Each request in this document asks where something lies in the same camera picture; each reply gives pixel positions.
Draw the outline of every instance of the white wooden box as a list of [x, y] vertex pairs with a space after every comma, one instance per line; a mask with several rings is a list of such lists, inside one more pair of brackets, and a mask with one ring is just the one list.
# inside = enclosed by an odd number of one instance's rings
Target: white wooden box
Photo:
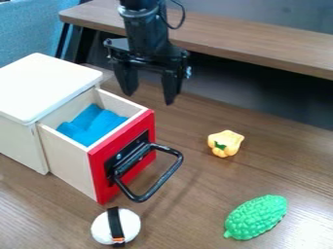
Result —
[[97, 70], [40, 53], [0, 68], [0, 153], [46, 174], [36, 123], [101, 79]]
[[[39, 53], [0, 69], [0, 153], [107, 202], [119, 188], [107, 179], [105, 163], [142, 133], [154, 143], [155, 120], [152, 110], [100, 89], [101, 79], [99, 71]], [[90, 147], [56, 131], [93, 103], [128, 119]], [[144, 156], [124, 183], [155, 157]]]

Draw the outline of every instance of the red drawer front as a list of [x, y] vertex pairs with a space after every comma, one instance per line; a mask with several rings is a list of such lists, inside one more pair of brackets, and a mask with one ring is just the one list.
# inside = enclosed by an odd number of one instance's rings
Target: red drawer front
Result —
[[[134, 121], [120, 129], [110, 136], [104, 142], [89, 151], [89, 160], [91, 164], [92, 180], [96, 194], [96, 200], [99, 204], [105, 204], [118, 191], [116, 185], [110, 186], [106, 177], [104, 164], [110, 158], [115, 156], [120, 150], [126, 147], [133, 139], [139, 136], [143, 131], [149, 130], [149, 141], [155, 142], [155, 118], [152, 110], [147, 110]], [[131, 181], [142, 169], [145, 168], [156, 158], [156, 152], [153, 151], [138, 162], [127, 172], [122, 180], [125, 184]]]

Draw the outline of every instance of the wooden drawer box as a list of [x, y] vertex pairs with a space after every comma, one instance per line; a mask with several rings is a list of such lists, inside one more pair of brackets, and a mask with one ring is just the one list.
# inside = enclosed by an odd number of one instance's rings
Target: wooden drawer box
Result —
[[[72, 120], [92, 103], [129, 119], [90, 147], [56, 131], [61, 123]], [[97, 88], [83, 92], [53, 111], [37, 126], [50, 171], [101, 204], [118, 191], [115, 185], [110, 186], [105, 162], [144, 131], [148, 131], [149, 141], [155, 142], [153, 111]], [[130, 181], [155, 155], [151, 152], [145, 156], [123, 177], [123, 181]]]
[[[46, 174], [51, 171], [103, 204], [121, 189], [131, 200], [152, 196], [181, 165], [181, 153], [155, 143], [154, 112], [97, 87], [102, 73], [35, 53], [0, 69], [0, 153]], [[128, 119], [86, 147], [56, 131], [91, 104]], [[126, 183], [155, 159], [177, 157], [147, 193]]]

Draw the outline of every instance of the metal handle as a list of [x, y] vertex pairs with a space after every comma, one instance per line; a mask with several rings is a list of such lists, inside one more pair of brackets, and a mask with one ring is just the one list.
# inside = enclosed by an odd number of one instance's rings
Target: metal handle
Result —
[[177, 157], [176, 162], [168, 169], [166, 173], [164, 173], [161, 178], [142, 196], [137, 196], [134, 194], [122, 181], [120, 174], [117, 174], [115, 172], [110, 176], [110, 178], [113, 180], [115, 184], [124, 192], [124, 194], [132, 201], [134, 202], [143, 202], [149, 199], [172, 175], [173, 173], [180, 167], [182, 164], [184, 157], [183, 155], [174, 149], [171, 149], [167, 146], [155, 144], [155, 143], [149, 143], [147, 144], [149, 146], [149, 150], [158, 150], [161, 152], [165, 152], [171, 155], [174, 155]]

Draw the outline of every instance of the wooden bench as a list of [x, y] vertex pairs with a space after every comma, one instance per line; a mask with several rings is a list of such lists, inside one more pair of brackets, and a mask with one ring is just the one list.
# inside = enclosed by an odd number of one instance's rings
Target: wooden bench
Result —
[[[117, 12], [119, 1], [93, 0], [60, 12], [60, 19], [94, 30], [126, 35]], [[179, 11], [169, 10], [171, 22]], [[188, 13], [179, 30], [170, 30], [173, 44], [262, 66], [333, 80], [333, 36], [264, 23]]]

